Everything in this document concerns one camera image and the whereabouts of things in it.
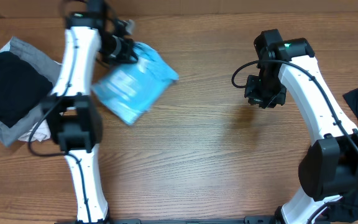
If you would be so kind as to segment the folded grey garment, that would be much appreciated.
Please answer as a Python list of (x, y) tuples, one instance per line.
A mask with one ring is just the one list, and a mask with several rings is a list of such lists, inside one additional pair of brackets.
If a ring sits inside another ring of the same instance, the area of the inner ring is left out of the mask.
[[(61, 64), (52, 60), (48, 55), (33, 45), (17, 37), (12, 37), (9, 42), (0, 49), (0, 53), (2, 52), (10, 52), (28, 62), (53, 85), (58, 81)], [(9, 147), (17, 140), (28, 141), (33, 128), (41, 117), (42, 111), (40, 106), (37, 105), (11, 128), (0, 122), (0, 141), (6, 147)]]

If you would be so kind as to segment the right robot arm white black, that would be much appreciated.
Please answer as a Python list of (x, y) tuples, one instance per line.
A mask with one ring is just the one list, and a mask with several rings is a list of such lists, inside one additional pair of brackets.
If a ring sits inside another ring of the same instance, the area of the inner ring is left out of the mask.
[(276, 30), (254, 40), (258, 75), (244, 85), (249, 104), (283, 105), (291, 94), (311, 139), (298, 167), (300, 188), (271, 216), (248, 216), (246, 223), (322, 223), (323, 213), (358, 190), (358, 128), (345, 115), (304, 38), (283, 40)]

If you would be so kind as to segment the folded black garment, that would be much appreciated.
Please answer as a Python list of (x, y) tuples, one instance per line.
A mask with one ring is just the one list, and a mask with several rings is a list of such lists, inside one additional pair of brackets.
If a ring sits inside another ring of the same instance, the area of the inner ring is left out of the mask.
[(13, 127), (52, 90), (46, 77), (11, 52), (0, 53), (0, 122)]

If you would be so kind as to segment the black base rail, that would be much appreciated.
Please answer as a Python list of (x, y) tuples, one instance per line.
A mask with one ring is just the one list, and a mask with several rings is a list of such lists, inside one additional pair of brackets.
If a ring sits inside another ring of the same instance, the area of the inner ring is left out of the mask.
[(240, 219), (187, 219), (187, 220), (140, 220), (117, 219), (107, 217), (106, 220), (98, 220), (92, 224), (279, 224), (282, 223), (274, 216), (248, 216)]

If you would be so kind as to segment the light blue printed t-shirt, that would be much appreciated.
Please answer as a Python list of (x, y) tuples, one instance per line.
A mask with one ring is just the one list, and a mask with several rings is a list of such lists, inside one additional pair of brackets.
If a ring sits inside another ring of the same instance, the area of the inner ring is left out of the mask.
[(137, 42), (135, 64), (121, 64), (92, 87), (98, 100), (127, 125), (148, 111), (179, 76), (149, 45)]

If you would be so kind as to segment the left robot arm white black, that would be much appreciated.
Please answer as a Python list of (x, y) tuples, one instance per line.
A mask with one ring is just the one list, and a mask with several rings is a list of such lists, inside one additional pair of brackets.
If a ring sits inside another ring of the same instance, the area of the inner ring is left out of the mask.
[(76, 223), (110, 223), (103, 194), (98, 152), (102, 140), (101, 116), (91, 99), (91, 82), (97, 54), (120, 63), (136, 63), (132, 20), (106, 18), (97, 12), (75, 12), (67, 20), (65, 51), (60, 76), (42, 102), (51, 137), (69, 166), (77, 201)]

